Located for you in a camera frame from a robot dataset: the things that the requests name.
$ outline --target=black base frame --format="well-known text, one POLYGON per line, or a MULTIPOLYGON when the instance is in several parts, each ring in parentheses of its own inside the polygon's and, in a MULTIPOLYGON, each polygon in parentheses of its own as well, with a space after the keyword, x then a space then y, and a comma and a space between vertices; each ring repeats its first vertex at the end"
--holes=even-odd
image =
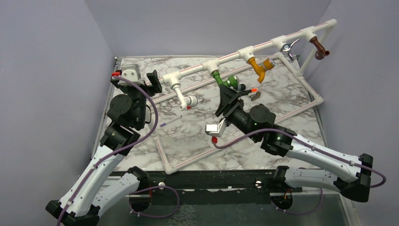
MULTIPOLYGON (((302 188, 291 188, 284 183, 287 167, 257 170, 206 170, 178 171, 167 175, 163 171, 147 171, 147 181, 142 180, 138 190, 158 186, 161 182, 177 190, 180 204, 271 204, 270 193, 301 192, 302 188), (237 190, 209 191, 209 189, 237 190)), ((113 172, 111 176, 122 176, 125 172, 113 172)), ((151 203, 151 205, 175 205, 176 195, 168 189, 153 189, 150 197, 131 197, 134 203, 151 203)))

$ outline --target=marble pattern surface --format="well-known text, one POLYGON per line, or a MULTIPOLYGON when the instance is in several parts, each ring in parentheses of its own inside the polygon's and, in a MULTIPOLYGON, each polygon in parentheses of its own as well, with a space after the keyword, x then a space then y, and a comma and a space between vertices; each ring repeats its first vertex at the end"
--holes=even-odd
MULTIPOLYGON (((121 65, 138 64, 142 77, 146 73, 157 70, 158 76, 176 70, 182 70, 210 59, 209 57, 165 57, 165 58, 124 58, 121 65)), ((234 60, 220 66, 221 73, 246 65, 243 60, 234 60)), ((297 82, 288 68, 276 60, 276 66, 267 75, 262 84, 257 82, 257 75, 252 69, 236 74, 240 82, 246 84, 247 89, 258 88, 262 93, 261 97, 251 101, 243 97, 244 110, 248 111, 257 104, 264 104, 279 118, 301 106, 309 103, 306 89, 297 82)), ((200 72, 181 79, 182 89, 197 84, 200 81, 210 78, 207 72, 200 72)), ((163 86, 163 95, 172 93, 168 86, 163 86)), ((122 93, 115 90, 114 96, 122 93)), ((216 82, 206 85, 200 89, 187 93, 186 95, 196 96, 199 103, 196 107, 179 111, 177 98, 157 104, 159 112, 159 125, 179 115, 183 117, 163 128, 158 125, 158 132, 169 162, 172 166, 213 148, 211 137, 205 134, 206 124, 217 124, 219 118, 214 115, 219 105, 219 90, 216 82)), ((321 133, 312 109, 297 116, 279 123, 284 127, 295 130, 305 138, 323 145, 321 133)), ((142 136, 149 131, 145 128, 140 131, 142 136)), ((224 132, 223 138, 218 144, 224 144, 243 134, 233 125, 224 132)), ((250 139, 243 141, 200 160, 181 170, 249 170, 249 169, 274 169, 279 165, 293 167, 311 168, 310 164, 290 159, 287 157, 273 156, 259 148, 260 143, 254 144, 250 139)), ((127 170, 132 166, 138 166, 144 170, 163 170, 158 150, 153 139, 150 137, 144 142, 136 145, 128 156, 116 167, 115 170, 127 170)))

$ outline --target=lavender wall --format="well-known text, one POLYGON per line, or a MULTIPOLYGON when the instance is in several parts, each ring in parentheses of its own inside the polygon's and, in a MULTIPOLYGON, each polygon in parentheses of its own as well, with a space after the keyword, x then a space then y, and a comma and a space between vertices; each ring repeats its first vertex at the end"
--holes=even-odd
MULTIPOLYGON (((397 225, 397 9, 395 0, 332 0, 320 20, 338 21, 325 44, 331 55, 313 62, 305 73, 325 100, 320 113, 328 145, 355 155, 371 154, 374 168, 388 178, 384 186, 371 190, 369 202, 356 204, 363 226, 397 225)), ((375 184, 381 179, 373 175, 372 180, 375 184)))
POLYGON ((83 0, 0 1, 0 225, 45 211, 86 167, 113 54, 83 0))
POLYGON ((116 56, 229 54, 316 25, 329 2, 86 0, 116 56))

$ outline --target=faucet handle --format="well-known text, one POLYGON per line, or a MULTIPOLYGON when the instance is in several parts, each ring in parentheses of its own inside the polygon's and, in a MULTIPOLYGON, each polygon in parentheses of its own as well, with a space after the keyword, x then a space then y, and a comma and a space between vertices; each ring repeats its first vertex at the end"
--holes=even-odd
POLYGON ((280 52, 283 53, 285 56, 288 56, 289 59, 291 60, 291 62, 294 62, 294 61, 295 61, 294 56, 291 54, 291 48, 292 48, 292 46, 293 46, 295 43, 297 43, 298 41, 299 41, 299 39, 297 39, 297 40, 295 40, 295 41, 293 41, 293 42, 291 42, 291 43, 286 43, 286 44, 284 44, 284 45, 281 47, 281 49, 280 49, 280 52))

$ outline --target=red cap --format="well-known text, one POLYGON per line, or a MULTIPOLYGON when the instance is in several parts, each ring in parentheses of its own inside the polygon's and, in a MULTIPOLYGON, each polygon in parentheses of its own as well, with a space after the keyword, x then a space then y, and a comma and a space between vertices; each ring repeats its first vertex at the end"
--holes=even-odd
POLYGON ((113 77, 113 76, 120 76, 120 72, 114 72, 114 73, 111 74, 111 76, 112 76, 112 77, 113 77))

